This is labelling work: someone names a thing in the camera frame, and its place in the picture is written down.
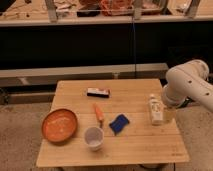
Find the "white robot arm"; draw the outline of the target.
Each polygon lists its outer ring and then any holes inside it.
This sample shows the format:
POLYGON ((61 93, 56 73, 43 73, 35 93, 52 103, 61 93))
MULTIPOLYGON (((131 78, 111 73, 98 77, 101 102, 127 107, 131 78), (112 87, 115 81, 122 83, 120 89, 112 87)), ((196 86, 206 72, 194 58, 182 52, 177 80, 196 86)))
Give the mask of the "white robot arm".
POLYGON ((203 60, 191 60, 170 68, 161 99, 165 105, 164 122, 173 120, 176 109, 190 98, 213 113, 213 85, 208 81, 209 67, 203 60))

